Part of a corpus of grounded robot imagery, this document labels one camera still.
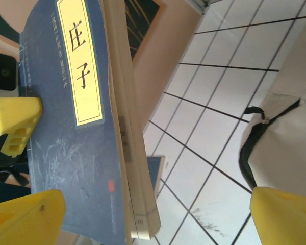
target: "tiled floor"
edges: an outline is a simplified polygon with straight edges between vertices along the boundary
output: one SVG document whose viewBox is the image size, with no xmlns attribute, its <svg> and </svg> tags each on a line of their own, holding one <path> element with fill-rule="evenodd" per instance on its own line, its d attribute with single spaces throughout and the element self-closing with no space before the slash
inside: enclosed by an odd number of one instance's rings
<svg viewBox="0 0 306 245">
<path fill-rule="evenodd" d="M 259 105 L 306 23 L 305 0 L 221 0 L 207 11 L 145 132 L 165 155 L 161 231 L 136 245 L 261 244 L 237 164 Z"/>
</svg>

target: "white bag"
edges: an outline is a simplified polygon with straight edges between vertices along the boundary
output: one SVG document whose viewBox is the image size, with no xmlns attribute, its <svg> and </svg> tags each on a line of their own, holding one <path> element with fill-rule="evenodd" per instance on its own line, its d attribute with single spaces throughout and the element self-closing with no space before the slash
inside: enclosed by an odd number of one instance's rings
<svg viewBox="0 0 306 245">
<path fill-rule="evenodd" d="M 242 138 L 248 182 L 306 196 L 306 25 Z"/>
</svg>

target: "stack of books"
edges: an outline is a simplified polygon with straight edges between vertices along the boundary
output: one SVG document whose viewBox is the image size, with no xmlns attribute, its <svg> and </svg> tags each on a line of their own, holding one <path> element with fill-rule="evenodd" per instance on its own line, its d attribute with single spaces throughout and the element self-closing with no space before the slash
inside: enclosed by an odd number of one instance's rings
<svg viewBox="0 0 306 245">
<path fill-rule="evenodd" d="M 19 38 L 20 96 L 43 106 L 27 146 L 32 192 L 62 190 L 62 229 L 116 245 L 161 226 L 125 13 L 124 0 L 39 0 Z"/>
</svg>

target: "yellow label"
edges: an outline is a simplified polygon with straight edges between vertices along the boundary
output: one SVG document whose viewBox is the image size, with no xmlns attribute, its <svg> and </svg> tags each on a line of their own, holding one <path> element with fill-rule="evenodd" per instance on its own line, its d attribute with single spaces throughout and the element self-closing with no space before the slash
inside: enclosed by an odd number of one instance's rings
<svg viewBox="0 0 306 245">
<path fill-rule="evenodd" d="M 103 118 L 96 62 L 84 0 L 57 1 L 70 70 L 77 126 Z"/>
</svg>

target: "yellow plastic corner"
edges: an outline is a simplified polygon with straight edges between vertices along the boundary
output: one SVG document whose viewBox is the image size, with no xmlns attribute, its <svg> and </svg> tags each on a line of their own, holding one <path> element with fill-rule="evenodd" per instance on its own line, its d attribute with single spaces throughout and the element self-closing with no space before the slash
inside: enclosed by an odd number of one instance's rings
<svg viewBox="0 0 306 245">
<path fill-rule="evenodd" d="M 40 98 L 0 97 L 0 135 L 8 134 L 1 152 L 20 155 L 41 115 Z"/>
<path fill-rule="evenodd" d="M 54 245 L 66 212 L 60 190 L 0 203 L 0 245 Z"/>
<path fill-rule="evenodd" d="M 263 245 L 306 244 L 306 197 L 256 187 L 250 211 Z"/>
</svg>

